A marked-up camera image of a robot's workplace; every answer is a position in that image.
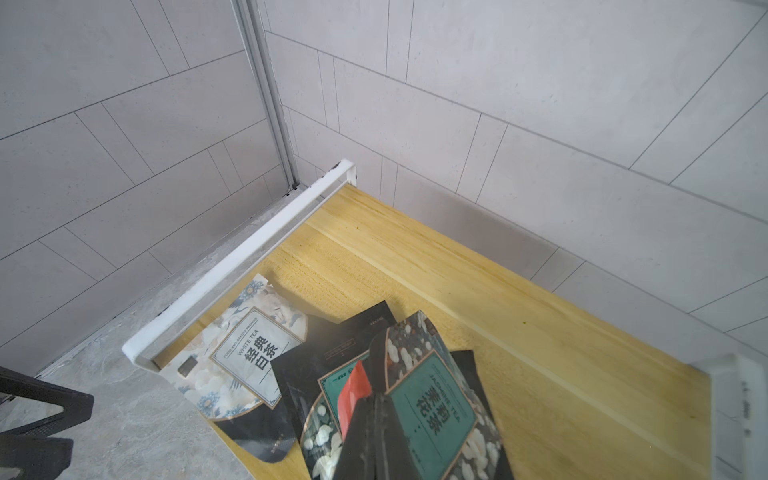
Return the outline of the green label tea bag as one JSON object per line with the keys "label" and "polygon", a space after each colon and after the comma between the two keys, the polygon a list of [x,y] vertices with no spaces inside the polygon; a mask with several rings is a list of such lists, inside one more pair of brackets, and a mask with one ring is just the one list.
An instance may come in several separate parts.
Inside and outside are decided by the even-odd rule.
{"label": "green label tea bag", "polygon": [[424,312],[378,334],[364,368],[374,399],[393,400],[419,479],[510,477],[475,365],[459,366]]}

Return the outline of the red tea bag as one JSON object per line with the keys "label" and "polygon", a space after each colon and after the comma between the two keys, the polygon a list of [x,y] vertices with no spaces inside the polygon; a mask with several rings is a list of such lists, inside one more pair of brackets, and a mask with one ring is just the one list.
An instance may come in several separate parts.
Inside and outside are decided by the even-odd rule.
{"label": "red tea bag", "polygon": [[372,387],[364,368],[358,361],[337,398],[337,413],[342,439],[345,440],[354,415],[356,404],[372,394]]}

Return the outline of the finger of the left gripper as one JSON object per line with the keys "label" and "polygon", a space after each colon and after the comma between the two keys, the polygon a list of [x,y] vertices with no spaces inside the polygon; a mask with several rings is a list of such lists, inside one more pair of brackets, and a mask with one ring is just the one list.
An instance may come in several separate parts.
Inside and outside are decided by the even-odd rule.
{"label": "finger of the left gripper", "polygon": [[2,479],[57,479],[71,464],[74,441],[66,438],[1,436]]}
{"label": "finger of the left gripper", "polygon": [[54,435],[87,422],[94,396],[44,382],[5,367],[1,368],[1,393],[57,405],[62,411],[41,420],[2,432],[2,435]]}

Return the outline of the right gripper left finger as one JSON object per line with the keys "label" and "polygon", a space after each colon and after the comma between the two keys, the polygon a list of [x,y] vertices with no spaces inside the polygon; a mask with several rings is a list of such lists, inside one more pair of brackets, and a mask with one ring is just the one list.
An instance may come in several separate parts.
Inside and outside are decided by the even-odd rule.
{"label": "right gripper left finger", "polygon": [[335,469],[334,480],[376,478],[374,414],[373,396],[357,401]]}

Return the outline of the black green tea bag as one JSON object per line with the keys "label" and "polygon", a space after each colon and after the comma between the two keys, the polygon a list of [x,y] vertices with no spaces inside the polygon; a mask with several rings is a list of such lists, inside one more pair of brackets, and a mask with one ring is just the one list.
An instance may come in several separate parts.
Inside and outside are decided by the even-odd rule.
{"label": "black green tea bag", "polygon": [[331,479],[343,446],[339,395],[373,338],[396,319],[381,301],[341,323],[309,320],[306,341],[277,356],[272,368],[310,477]]}

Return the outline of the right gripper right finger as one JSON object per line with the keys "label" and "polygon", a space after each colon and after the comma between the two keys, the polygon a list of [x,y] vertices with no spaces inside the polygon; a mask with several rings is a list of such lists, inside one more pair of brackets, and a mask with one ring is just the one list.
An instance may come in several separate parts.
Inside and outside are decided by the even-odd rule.
{"label": "right gripper right finger", "polygon": [[375,455],[377,479],[419,479],[393,400],[385,394],[375,395]]}

